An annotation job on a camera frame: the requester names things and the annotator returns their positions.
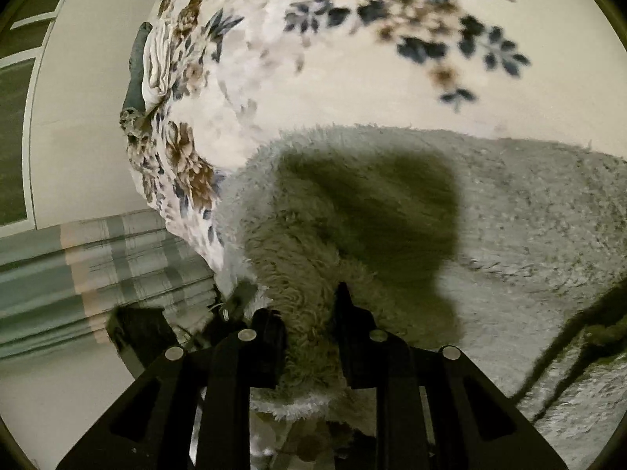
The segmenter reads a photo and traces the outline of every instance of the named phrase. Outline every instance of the floral blanket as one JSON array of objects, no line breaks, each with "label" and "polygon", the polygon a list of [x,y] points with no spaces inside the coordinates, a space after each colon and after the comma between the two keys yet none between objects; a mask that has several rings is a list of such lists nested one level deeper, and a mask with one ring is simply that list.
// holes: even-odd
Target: floral blanket
[{"label": "floral blanket", "polygon": [[148,204],[215,270],[220,182],[259,145],[332,123],[485,136],[499,125],[472,112],[486,73],[510,86],[530,65],[463,0],[159,0],[150,21],[169,40],[168,88],[129,159]]}]

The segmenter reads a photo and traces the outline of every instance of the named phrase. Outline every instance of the bed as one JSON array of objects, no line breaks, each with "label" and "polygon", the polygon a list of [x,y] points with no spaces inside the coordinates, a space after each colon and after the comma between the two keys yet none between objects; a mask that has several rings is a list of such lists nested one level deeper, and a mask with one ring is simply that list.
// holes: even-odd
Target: bed
[{"label": "bed", "polygon": [[592,0],[158,0],[147,22],[138,191],[295,343],[253,410],[373,433],[325,329],[350,279],[381,326],[458,344],[570,468],[594,459],[627,408],[627,58]]}]

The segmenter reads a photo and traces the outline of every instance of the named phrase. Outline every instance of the blue leaf pattern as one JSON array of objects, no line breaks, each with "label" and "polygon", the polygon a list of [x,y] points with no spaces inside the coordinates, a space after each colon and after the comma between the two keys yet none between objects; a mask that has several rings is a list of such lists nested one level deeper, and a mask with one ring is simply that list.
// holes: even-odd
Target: blue leaf pattern
[{"label": "blue leaf pattern", "polygon": [[[377,35],[382,42],[393,43],[401,57],[429,69],[429,76],[443,89],[440,101],[452,105],[455,111],[459,111],[463,103],[475,102],[477,96],[458,85],[456,71],[451,70],[447,74],[446,70],[451,67],[445,62],[451,48],[458,49],[465,59],[478,57],[487,71],[497,71],[502,67],[513,78],[520,77],[522,66],[531,64],[526,56],[518,52],[516,43],[506,37],[503,27],[486,25],[474,15],[460,13],[457,0],[423,0],[426,4],[412,7],[415,1],[367,0],[350,7],[334,5],[333,0],[295,0],[285,12],[284,31],[318,34],[323,28],[342,27],[355,12],[357,23],[351,19],[352,24],[346,27],[350,33],[356,30],[356,26],[377,27]],[[425,13],[435,16],[435,19],[431,18],[435,25],[426,28],[431,35],[430,40],[424,33],[422,16]],[[409,27],[403,29],[404,33],[396,35],[394,27],[398,22],[407,22]],[[411,27],[422,31],[419,37],[411,33]]]}]

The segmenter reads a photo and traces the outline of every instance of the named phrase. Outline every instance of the black plastic bracket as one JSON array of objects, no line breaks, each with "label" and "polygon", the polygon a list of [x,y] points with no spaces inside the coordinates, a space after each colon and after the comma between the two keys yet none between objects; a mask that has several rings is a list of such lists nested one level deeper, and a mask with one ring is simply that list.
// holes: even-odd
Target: black plastic bracket
[{"label": "black plastic bracket", "polygon": [[186,353],[172,346],[148,367],[68,452],[58,470],[183,470],[200,389],[207,387],[197,470],[250,470],[250,387],[274,388],[286,335],[274,311],[217,347]]},{"label": "black plastic bracket", "polygon": [[167,348],[178,344],[163,309],[157,307],[117,307],[106,329],[133,378],[141,375]]},{"label": "black plastic bracket", "polygon": [[334,329],[349,386],[377,388],[378,470],[567,470],[459,348],[412,348],[377,329],[344,283]]}]

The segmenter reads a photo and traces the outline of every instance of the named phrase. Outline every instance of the fluffy rug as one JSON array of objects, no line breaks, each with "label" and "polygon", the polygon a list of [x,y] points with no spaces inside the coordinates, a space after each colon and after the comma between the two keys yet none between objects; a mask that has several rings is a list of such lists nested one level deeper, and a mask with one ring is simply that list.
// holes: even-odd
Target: fluffy rug
[{"label": "fluffy rug", "polygon": [[276,391],[252,407],[374,434],[347,389],[333,292],[410,344],[455,344],[558,450],[588,465],[627,403],[622,295],[627,164],[601,153],[447,131],[319,128],[262,147],[221,185],[228,294],[256,281],[288,330]]}]

